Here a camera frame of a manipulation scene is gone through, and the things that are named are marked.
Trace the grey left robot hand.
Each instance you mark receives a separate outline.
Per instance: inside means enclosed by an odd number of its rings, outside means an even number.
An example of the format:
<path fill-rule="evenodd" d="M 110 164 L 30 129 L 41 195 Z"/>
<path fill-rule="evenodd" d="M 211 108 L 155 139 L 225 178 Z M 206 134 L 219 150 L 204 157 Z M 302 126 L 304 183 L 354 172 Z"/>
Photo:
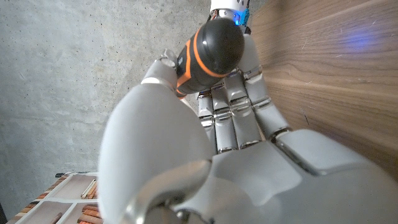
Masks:
<path fill-rule="evenodd" d="M 397 182 L 308 129 L 283 132 L 261 110 L 266 140 L 217 154 L 173 93 L 160 60 L 111 113 L 99 155 L 105 223 L 396 223 Z"/>

